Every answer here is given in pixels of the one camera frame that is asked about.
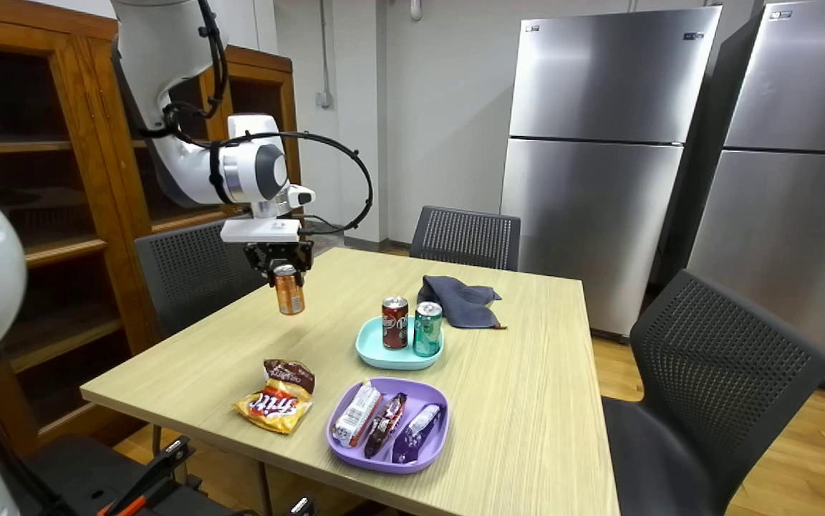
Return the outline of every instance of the soda can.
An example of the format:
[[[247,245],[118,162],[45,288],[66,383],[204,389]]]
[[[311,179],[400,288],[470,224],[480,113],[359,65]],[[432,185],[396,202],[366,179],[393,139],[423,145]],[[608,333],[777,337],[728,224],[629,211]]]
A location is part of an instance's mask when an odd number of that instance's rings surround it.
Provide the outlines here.
[[[407,346],[407,324],[410,324],[407,298],[384,298],[380,320],[384,320],[384,346],[387,350],[404,350]]]
[[[436,354],[437,350],[440,350],[440,303],[420,301],[414,306],[412,351],[414,354]]]
[[[297,283],[297,271],[293,264],[281,264],[271,270],[274,274],[274,298],[278,298],[278,311],[284,314],[297,314],[304,311],[304,288]]]

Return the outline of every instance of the teal plate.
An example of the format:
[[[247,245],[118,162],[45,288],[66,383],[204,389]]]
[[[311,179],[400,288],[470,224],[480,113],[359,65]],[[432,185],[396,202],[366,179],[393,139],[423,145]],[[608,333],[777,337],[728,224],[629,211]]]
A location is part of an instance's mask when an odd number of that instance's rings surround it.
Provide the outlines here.
[[[370,317],[361,324],[361,328],[356,334],[356,351],[363,363],[376,367],[376,369],[423,369],[445,354],[445,337],[440,337],[440,346],[436,354],[414,354],[412,351],[412,334],[414,334],[414,317],[410,317],[410,324],[407,324],[410,346],[387,350],[380,317]]]

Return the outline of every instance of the chair backrest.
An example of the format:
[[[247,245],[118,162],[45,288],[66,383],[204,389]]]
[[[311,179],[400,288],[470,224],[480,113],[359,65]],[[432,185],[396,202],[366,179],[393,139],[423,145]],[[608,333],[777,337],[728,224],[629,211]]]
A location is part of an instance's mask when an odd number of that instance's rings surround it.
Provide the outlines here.
[[[220,240],[220,224],[135,240],[160,324],[201,320],[258,285],[240,248]]]
[[[520,217],[420,207],[410,254],[518,270]]]
[[[644,406],[710,472],[712,509],[825,379],[825,354],[765,308],[678,271],[634,326]]]

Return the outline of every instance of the white robot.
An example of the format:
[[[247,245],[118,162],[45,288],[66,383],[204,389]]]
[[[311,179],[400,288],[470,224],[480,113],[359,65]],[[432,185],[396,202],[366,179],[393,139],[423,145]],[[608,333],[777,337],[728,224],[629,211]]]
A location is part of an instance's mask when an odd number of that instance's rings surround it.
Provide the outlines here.
[[[118,12],[118,63],[138,106],[141,124],[151,138],[160,162],[160,184],[178,202],[248,202],[253,214],[224,224],[227,242],[244,242],[253,264],[270,271],[274,264],[310,270],[310,240],[301,221],[287,217],[316,197],[311,188],[293,185],[281,159],[281,132],[270,113],[238,113],[228,121],[227,142],[198,142],[182,134],[178,116],[187,106],[170,101],[170,89],[201,73],[208,63],[218,89],[227,79],[224,35],[218,32],[208,0],[112,0]],[[321,138],[294,132],[341,148],[366,177],[366,202],[336,231],[351,230],[373,207],[373,184],[359,151]],[[23,245],[0,211],[0,337],[12,326],[25,288]],[[18,503],[0,476],[0,516]]]

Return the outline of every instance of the wooden floor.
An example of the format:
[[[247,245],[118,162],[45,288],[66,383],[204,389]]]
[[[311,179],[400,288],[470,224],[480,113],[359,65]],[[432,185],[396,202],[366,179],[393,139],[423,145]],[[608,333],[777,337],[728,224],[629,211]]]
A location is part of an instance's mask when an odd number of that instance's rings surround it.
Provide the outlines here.
[[[642,397],[642,382],[629,346],[596,340],[601,393],[612,397]],[[135,433],[118,450],[148,459],[148,430]],[[228,508],[255,508],[258,472],[248,460],[198,445],[190,472],[204,479],[204,489]],[[306,485],[274,476],[274,508],[284,508]],[[351,508],[351,496],[326,493],[333,508]],[[825,512],[825,393],[817,393],[784,426],[762,460],[751,469],[731,500],[731,516],[817,516]]]

